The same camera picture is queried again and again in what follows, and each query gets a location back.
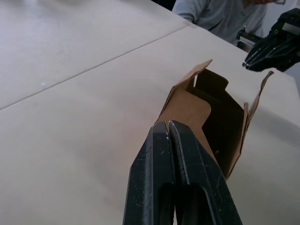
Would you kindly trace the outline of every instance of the white table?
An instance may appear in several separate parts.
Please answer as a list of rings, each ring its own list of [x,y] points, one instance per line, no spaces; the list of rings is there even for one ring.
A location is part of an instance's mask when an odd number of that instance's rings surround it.
[[[150,0],[1,0],[0,109],[186,26]]]
[[[213,58],[228,91],[252,101],[267,72],[246,71],[245,56],[186,27],[0,110],[1,222],[121,224],[129,168],[170,88]],[[299,224],[299,109],[294,80],[276,72],[228,181],[245,225]]]

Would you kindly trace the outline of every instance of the gray shirt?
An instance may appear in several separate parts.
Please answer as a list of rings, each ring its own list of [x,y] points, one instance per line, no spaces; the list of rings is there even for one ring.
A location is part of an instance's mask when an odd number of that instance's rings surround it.
[[[243,0],[176,0],[173,12],[190,22],[209,30],[218,37],[236,44],[239,30],[262,36],[266,5],[249,4]]]

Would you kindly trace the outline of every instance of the open cardboard box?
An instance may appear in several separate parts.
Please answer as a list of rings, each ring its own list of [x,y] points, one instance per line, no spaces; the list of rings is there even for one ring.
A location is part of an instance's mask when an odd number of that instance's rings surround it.
[[[241,154],[261,92],[273,72],[262,81],[249,110],[248,103],[242,108],[226,92],[225,78],[206,69],[211,61],[196,66],[172,87],[157,123],[176,120],[188,125],[228,178]]]

